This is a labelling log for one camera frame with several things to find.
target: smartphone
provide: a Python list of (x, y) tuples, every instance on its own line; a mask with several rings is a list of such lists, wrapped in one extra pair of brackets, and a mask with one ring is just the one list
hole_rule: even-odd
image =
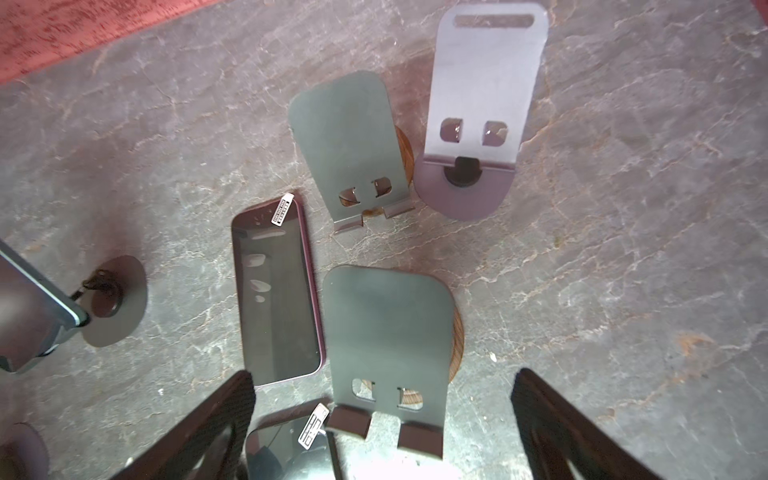
[(243, 357), (255, 386), (312, 375), (325, 358), (303, 208), (294, 196), (278, 227), (279, 205), (270, 200), (232, 220)]
[(307, 415), (251, 432), (245, 444), (248, 478), (341, 480), (332, 432), (320, 433), (308, 449), (299, 444), (299, 435), (309, 419)]
[(74, 300), (0, 240), (0, 369), (18, 372), (87, 322)]

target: round wooden coaster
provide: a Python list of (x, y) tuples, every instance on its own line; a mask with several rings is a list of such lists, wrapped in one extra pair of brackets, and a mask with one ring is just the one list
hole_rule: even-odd
[[(464, 323), (462, 322), (462, 316), (459, 314), (458, 309), (453, 310), (453, 353), (451, 354), (451, 365), (449, 367), (448, 381), (452, 382), (453, 377), (456, 376), (458, 368), (462, 365), (462, 357), (464, 356)], [(368, 389), (371, 389), (373, 385), (369, 380), (362, 381)], [(418, 405), (423, 403), (424, 399), (422, 394), (411, 389), (405, 389), (402, 393), (403, 405)]]
[[(395, 133), (397, 133), (397, 143), (400, 146), (400, 157), (402, 157), (402, 167), (406, 169), (406, 180), (408, 181), (408, 185), (413, 182), (413, 169), (415, 167), (415, 163), (413, 161), (413, 149), (411, 148), (411, 142), (408, 140), (408, 137), (406, 137), (406, 134), (400, 130), (400, 127), (397, 125), (395, 126)], [(354, 205), (357, 203), (357, 201), (354, 198), (346, 198), (343, 196), (343, 192), (341, 195), (339, 195), (339, 200), (341, 200), (341, 204), (345, 207), (349, 207), (351, 205)], [(364, 217), (375, 217), (376, 215), (381, 215), (384, 213), (384, 210), (381, 208), (376, 208), (373, 210), (364, 210), (362, 212), (362, 215)]]

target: phone screen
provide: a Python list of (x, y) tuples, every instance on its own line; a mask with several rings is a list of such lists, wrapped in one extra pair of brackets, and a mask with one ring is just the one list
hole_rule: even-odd
[(232, 222), (243, 356), (256, 386), (309, 375), (322, 362), (301, 212), (294, 201), (278, 227), (279, 202)]

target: rectangular slot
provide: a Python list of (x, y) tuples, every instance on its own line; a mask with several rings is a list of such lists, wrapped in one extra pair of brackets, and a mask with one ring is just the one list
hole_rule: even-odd
[(533, 25), (533, 15), (456, 15), (456, 28), (528, 28)]

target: metal tag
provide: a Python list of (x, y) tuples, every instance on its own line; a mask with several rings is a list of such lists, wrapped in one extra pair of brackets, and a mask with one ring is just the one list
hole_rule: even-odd
[(306, 425), (304, 425), (304, 430), (302, 430), (301, 435), (299, 435), (299, 445), (306, 450), (310, 449), (312, 442), (315, 441), (315, 437), (320, 433), (320, 429), (323, 427), (323, 422), (326, 421), (329, 412), (328, 407), (322, 403), (317, 404), (312, 415), (307, 419)]

